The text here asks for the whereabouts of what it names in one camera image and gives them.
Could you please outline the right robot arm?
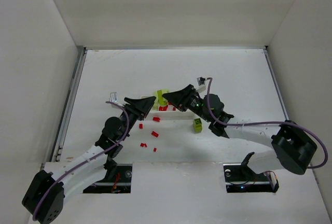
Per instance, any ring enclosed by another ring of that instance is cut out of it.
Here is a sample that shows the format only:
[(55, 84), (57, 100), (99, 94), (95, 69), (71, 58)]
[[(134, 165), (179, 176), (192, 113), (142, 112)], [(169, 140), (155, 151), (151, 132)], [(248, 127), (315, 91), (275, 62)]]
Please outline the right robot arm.
[(250, 126), (249, 121), (226, 113), (217, 95), (201, 97), (193, 85), (162, 96), (176, 109), (190, 110), (209, 122), (209, 129), (216, 136), (267, 146), (268, 151), (250, 152), (241, 163), (255, 174), (286, 169), (303, 175), (317, 150), (316, 143), (303, 130), (296, 128), (295, 123), (286, 120), (272, 125)]

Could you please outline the red curved lego piece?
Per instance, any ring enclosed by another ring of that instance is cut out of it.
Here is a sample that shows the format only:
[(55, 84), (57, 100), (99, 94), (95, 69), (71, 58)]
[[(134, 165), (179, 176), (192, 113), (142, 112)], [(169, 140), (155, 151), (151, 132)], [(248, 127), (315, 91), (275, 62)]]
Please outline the red curved lego piece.
[(159, 106), (159, 111), (167, 111), (167, 106)]

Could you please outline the pale green duplo brick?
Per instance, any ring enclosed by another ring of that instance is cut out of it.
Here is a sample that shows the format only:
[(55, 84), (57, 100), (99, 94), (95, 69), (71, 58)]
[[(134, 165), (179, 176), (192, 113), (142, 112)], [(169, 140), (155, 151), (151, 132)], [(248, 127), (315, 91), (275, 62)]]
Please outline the pale green duplo brick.
[(167, 106), (168, 101), (162, 96), (165, 93), (169, 93), (168, 89), (161, 89), (153, 92), (153, 95), (156, 97), (155, 105), (157, 106)]

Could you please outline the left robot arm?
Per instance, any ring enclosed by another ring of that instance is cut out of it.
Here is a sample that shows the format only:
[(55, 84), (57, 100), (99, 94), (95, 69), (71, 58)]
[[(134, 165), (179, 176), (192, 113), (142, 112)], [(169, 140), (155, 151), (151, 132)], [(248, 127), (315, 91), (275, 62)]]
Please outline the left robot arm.
[(117, 166), (114, 157), (123, 148), (121, 142), (137, 121), (143, 121), (152, 109), (156, 97), (125, 98), (125, 104), (112, 103), (122, 113), (105, 121), (100, 138), (84, 154), (55, 172), (40, 170), (33, 177), (22, 205), (39, 223), (51, 223), (65, 203), (94, 182), (103, 179)]

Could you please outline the light green duplo brick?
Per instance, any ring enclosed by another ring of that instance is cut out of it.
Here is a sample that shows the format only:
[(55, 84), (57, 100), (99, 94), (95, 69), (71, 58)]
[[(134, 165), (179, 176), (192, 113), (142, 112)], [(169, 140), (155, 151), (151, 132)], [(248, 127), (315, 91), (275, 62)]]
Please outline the light green duplo brick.
[(154, 103), (152, 110), (158, 110), (158, 107), (159, 107), (158, 103)]

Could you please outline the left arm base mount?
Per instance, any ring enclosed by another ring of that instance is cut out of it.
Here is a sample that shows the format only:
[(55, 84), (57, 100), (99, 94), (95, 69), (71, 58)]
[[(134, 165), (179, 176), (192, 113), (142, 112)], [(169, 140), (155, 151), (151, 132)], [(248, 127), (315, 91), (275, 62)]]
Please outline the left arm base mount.
[(127, 194), (131, 193), (133, 164), (118, 164), (115, 161), (104, 166), (107, 172), (103, 179), (83, 190), (85, 194)]

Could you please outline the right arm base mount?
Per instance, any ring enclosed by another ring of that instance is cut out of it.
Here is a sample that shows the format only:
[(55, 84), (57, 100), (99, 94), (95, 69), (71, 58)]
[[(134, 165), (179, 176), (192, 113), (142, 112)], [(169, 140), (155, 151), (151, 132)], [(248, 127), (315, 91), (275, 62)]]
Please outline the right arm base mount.
[(254, 152), (246, 155), (241, 163), (224, 163), (224, 178), (227, 193), (276, 193), (279, 180), (273, 171), (256, 174), (248, 167)]

